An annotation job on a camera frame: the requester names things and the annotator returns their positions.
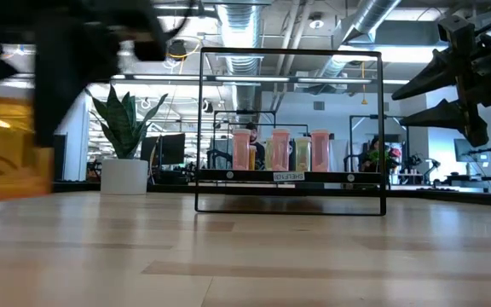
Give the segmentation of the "black frame wooden shelf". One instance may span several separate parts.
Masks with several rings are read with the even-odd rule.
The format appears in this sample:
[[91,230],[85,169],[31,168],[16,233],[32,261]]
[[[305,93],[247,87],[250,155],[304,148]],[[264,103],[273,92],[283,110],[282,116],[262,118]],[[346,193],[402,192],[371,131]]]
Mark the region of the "black frame wooden shelf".
[[[327,56],[333,55],[351,55],[353,57],[366,57],[369,60],[377,62],[377,74],[375,79],[367,78],[317,78],[317,77],[293,77],[293,76],[243,76],[243,75],[214,75],[206,77],[204,75],[204,65],[199,65],[199,85],[203,86],[205,81],[219,80],[221,82],[236,83],[260,83],[272,82],[282,84],[376,84],[378,87],[378,136],[381,142],[384,141],[384,78],[383,78],[383,59],[382,54],[378,51],[356,51],[356,50],[320,50],[320,49],[237,49],[237,48],[219,48],[204,47],[200,51],[201,56],[207,54],[217,54],[220,56],[237,56],[247,55],[256,57],[260,55],[311,55]],[[375,187],[374,190],[367,192],[369,197],[378,197],[379,209],[375,214],[377,217],[383,217],[387,213],[387,192],[388,179],[386,174],[386,159],[384,150],[379,149],[379,173],[352,173],[352,172],[314,172],[304,171],[305,180],[296,182],[306,183],[352,183],[352,184],[370,184]],[[293,182],[274,182],[273,173],[284,171],[237,171],[237,170],[218,170],[218,169],[200,169],[195,172],[195,190],[194,190],[194,210],[200,212],[199,195],[205,192],[203,182],[237,182],[238,187],[217,188],[219,194],[244,195],[247,192],[247,183],[271,183],[271,188],[263,188],[262,191],[252,191],[252,196],[268,195],[276,197],[298,197],[298,196],[321,196],[321,197],[344,197],[358,196],[357,190],[344,189],[292,189],[280,188],[280,183]]]

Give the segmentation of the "pink pill bottle white cap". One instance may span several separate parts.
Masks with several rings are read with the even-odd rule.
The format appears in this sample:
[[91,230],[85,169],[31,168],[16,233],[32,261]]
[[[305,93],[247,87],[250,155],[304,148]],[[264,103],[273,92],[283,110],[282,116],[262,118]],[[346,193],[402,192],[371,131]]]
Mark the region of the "pink pill bottle white cap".
[[329,172],[330,141],[328,130],[313,130],[312,141],[312,171]]
[[272,131],[272,141],[272,170],[288,171],[290,131],[288,129],[274,129]]
[[233,169],[237,171],[249,170],[251,131],[248,129],[233,130]]

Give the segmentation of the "small green background plant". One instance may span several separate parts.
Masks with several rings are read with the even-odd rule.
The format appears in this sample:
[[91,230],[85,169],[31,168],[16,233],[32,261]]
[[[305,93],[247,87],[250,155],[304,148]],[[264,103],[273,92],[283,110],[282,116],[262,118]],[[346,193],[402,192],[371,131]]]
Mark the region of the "small green background plant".
[[[372,161],[378,161],[379,151],[373,150],[368,153],[367,157]],[[389,151],[384,152],[384,157],[388,164],[399,165],[400,164],[399,159],[401,158],[401,151],[397,148],[391,148]]]

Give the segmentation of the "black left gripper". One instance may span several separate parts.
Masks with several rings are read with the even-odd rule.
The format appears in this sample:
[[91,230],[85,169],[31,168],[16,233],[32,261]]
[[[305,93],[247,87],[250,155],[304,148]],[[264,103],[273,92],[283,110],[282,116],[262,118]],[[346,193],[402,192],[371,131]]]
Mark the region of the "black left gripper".
[[[79,24],[100,25],[123,40],[133,39],[138,8],[147,0],[0,0],[0,35],[32,32],[43,17],[58,16]],[[34,130],[35,144],[53,146],[53,135],[84,88],[118,72],[119,44],[40,43],[36,46]],[[1,59],[0,81],[16,74]]]

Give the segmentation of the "green snake plant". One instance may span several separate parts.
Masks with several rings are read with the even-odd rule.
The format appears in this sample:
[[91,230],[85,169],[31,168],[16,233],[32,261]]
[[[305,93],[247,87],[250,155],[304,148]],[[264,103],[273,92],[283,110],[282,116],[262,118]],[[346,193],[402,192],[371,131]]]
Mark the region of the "green snake plant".
[[149,109],[142,120],[137,118],[136,98],[127,92],[121,99],[111,85],[105,101],[95,98],[88,89],[85,93],[92,99],[93,115],[100,123],[105,138],[112,144],[118,159],[134,159],[140,143],[147,136],[148,121],[154,117],[164,104],[167,94]]

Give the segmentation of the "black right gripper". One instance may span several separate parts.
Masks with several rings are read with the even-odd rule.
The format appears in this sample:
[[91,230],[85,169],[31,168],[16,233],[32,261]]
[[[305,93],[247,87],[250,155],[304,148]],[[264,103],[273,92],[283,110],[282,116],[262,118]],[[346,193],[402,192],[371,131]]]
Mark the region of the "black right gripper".
[[488,142],[486,122],[478,113],[475,74],[471,70],[471,51],[474,45],[456,42],[452,49],[432,51],[432,59],[408,83],[392,94],[394,101],[419,96],[443,87],[456,85],[459,101],[441,100],[436,106],[400,120],[408,127],[437,127],[464,130],[473,147]]

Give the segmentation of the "silver ribbed ventilation duct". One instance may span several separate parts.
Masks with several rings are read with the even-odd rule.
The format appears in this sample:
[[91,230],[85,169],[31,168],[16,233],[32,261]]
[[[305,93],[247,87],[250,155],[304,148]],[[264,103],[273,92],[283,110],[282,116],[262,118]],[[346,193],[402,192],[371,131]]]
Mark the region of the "silver ribbed ventilation duct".
[[[260,46],[261,11],[259,6],[221,4],[217,14],[222,22],[221,38],[226,48],[251,49]],[[247,55],[225,58],[229,75],[253,76],[258,74],[259,59]],[[255,109],[256,90],[253,85],[233,85],[232,99],[237,110]]]

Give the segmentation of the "white shelf label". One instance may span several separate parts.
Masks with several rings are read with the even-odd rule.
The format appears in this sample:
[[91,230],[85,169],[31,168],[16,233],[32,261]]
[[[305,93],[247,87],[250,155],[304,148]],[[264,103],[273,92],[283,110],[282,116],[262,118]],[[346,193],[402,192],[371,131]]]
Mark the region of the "white shelf label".
[[285,171],[273,173],[274,182],[296,182],[304,180],[305,174],[303,171]]

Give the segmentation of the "white round plant pot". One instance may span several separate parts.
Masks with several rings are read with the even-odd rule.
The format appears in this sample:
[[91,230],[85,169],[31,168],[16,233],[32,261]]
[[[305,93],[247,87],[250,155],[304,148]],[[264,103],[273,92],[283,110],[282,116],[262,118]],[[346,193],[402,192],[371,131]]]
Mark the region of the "white round plant pot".
[[140,195],[147,192],[148,162],[140,159],[104,159],[101,193]]

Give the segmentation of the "black partition panel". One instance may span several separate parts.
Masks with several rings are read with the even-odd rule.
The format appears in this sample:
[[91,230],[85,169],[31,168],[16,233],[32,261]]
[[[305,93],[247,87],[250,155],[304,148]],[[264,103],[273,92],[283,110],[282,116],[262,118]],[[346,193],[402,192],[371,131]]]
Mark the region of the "black partition panel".
[[66,135],[54,135],[54,180],[64,178],[66,160]]

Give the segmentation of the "silver smooth ventilation duct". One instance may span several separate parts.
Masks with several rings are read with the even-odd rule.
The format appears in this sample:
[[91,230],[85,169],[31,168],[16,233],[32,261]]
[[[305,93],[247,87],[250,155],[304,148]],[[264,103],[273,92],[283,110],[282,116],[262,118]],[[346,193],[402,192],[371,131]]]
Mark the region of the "silver smooth ventilation duct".
[[[346,44],[361,36],[374,42],[376,31],[401,0],[360,0],[357,10],[338,21],[332,35],[332,47],[342,49]],[[336,78],[351,61],[358,61],[351,55],[333,55],[315,75],[317,78]]]

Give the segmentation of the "black background metal frame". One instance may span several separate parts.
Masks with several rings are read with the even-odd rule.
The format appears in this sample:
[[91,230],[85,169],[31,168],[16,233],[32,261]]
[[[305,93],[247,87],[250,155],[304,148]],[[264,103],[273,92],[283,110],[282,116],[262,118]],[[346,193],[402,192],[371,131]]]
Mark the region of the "black background metal frame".
[[[349,116],[349,149],[348,155],[344,158],[344,167],[347,171],[357,171],[359,168],[359,157],[360,155],[367,151],[371,140],[365,142],[361,146],[361,152],[355,151],[354,148],[354,130],[358,128],[361,123],[365,120],[377,121],[378,115],[350,115]],[[400,124],[400,120],[403,116],[390,116],[385,115],[384,120],[390,120],[394,122],[400,129],[401,134],[387,134],[384,136],[384,147],[385,151],[389,151],[391,148],[397,148],[401,151],[401,158],[399,159],[399,165],[387,164],[389,169],[399,168],[400,170],[409,167],[408,160],[411,157],[410,154],[410,133],[406,126]]]
[[[272,117],[273,117],[273,121],[269,124],[267,124],[268,126],[272,126],[273,128],[276,127],[276,124],[277,124],[277,121],[276,121],[276,111],[256,111],[256,110],[246,110],[246,109],[242,109],[242,110],[216,110],[214,111],[213,113],[213,125],[212,125],[212,133],[211,133],[211,140],[213,142],[213,146],[212,146],[212,150],[215,150],[215,140],[216,140],[216,131],[218,126],[219,126],[219,122],[217,121],[217,115],[219,113],[229,113],[229,114],[233,114],[234,116],[253,116],[253,115],[261,115],[261,114],[271,114]],[[224,123],[227,123],[227,124],[238,124],[240,125],[240,122],[237,122],[237,123],[230,123],[228,122],[228,120],[223,120]],[[208,154],[208,162],[207,162],[207,166],[206,166],[208,169],[215,169],[215,156],[212,154],[212,155],[209,155]]]

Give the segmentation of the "person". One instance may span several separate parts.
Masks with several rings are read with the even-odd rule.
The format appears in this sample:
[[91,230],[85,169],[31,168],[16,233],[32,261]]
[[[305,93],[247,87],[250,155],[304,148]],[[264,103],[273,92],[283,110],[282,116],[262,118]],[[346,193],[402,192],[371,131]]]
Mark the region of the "person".
[[379,139],[375,136],[367,149],[359,157],[360,172],[378,172]]
[[252,122],[249,122],[245,127],[251,132],[250,146],[256,149],[255,169],[262,171],[265,169],[265,148],[261,143],[257,141],[257,126]]

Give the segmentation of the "black computer monitor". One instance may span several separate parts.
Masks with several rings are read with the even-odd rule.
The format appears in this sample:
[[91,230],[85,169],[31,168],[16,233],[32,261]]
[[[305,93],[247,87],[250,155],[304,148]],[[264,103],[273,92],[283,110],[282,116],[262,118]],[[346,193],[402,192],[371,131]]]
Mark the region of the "black computer monitor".
[[486,152],[481,153],[480,149],[473,148],[466,139],[454,139],[453,145],[457,162],[489,162],[489,155]]
[[155,165],[184,163],[185,134],[150,136],[142,141],[140,159]]

